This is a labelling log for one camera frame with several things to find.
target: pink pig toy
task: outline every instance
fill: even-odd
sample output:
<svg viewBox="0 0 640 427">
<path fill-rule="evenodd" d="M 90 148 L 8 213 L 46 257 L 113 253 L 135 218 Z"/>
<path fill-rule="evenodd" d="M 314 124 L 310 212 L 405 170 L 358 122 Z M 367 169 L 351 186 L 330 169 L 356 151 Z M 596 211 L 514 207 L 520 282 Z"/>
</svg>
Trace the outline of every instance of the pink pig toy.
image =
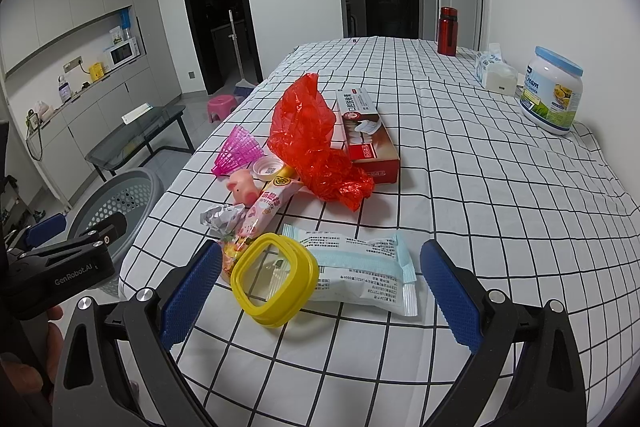
<svg viewBox="0 0 640 427">
<path fill-rule="evenodd" d="M 249 169 L 240 169 L 229 176 L 226 190 L 233 192 L 236 203 L 252 206 L 260 197 L 260 190 L 254 184 L 254 177 Z"/>
</svg>

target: jar label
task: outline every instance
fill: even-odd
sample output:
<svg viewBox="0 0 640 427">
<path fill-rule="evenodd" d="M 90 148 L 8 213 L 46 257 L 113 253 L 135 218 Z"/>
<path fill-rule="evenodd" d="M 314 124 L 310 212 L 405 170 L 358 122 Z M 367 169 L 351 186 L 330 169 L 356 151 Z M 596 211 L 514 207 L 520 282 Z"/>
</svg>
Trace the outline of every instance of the jar label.
<svg viewBox="0 0 640 427">
<path fill-rule="evenodd" d="M 520 105 L 539 120 L 568 131 L 580 103 L 581 92 L 556 84 L 537 71 L 527 68 Z"/>
</svg>

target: glass coffee table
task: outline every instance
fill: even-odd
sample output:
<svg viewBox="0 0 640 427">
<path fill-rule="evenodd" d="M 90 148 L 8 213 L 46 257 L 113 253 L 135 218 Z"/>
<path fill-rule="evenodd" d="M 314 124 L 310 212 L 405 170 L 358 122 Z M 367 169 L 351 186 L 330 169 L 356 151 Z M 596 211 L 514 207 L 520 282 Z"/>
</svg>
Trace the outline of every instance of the glass coffee table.
<svg viewBox="0 0 640 427">
<path fill-rule="evenodd" d="M 103 170 L 109 171 L 111 176 L 115 176 L 116 170 L 120 169 L 144 147 L 151 154 L 140 164 L 140 167 L 144 166 L 162 150 L 193 154 L 195 149 L 182 121 L 183 113 L 183 105 L 154 107 L 128 125 L 122 124 L 111 131 L 109 136 L 98 143 L 84 158 L 95 167 L 102 181 L 107 181 L 102 172 Z M 187 148 L 163 145 L 158 149 L 152 149 L 151 140 L 175 121 L 180 126 Z"/>
</svg>

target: blue lid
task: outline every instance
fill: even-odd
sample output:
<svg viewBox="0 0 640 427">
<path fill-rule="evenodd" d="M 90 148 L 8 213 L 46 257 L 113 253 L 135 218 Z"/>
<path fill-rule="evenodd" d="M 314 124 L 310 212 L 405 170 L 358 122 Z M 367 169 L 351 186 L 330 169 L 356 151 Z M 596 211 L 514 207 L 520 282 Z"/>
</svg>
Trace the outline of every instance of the blue lid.
<svg viewBox="0 0 640 427">
<path fill-rule="evenodd" d="M 541 46 L 536 46 L 536 55 L 540 58 L 544 58 L 550 64 L 553 64 L 556 68 L 560 68 L 563 71 L 566 71 L 569 74 L 574 74 L 575 76 L 582 76 L 584 72 L 578 64 L 570 61 L 568 58 L 562 57 L 562 55 L 558 55 L 551 50 L 543 48 Z"/>
</svg>

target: white bottle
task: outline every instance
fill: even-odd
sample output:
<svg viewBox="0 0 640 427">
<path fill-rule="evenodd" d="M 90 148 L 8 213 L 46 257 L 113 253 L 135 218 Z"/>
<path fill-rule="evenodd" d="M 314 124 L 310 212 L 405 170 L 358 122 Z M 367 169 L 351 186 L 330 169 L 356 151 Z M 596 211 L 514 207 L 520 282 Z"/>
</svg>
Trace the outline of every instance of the white bottle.
<svg viewBox="0 0 640 427">
<path fill-rule="evenodd" d="M 582 68 L 536 47 L 527 67 L 520 108 L 528 120 L 553 134 L 567 134 L 582 96 Z"/>
<path fill-rule="evenodd" d="M 71 88 L 69 83 L 65 82 L 65 75 L 61 74 L 58 77 L 58 92 L 60 93 L 60 100 L 62 103 L 66 103 L 71 100 Z"/>
</svg>

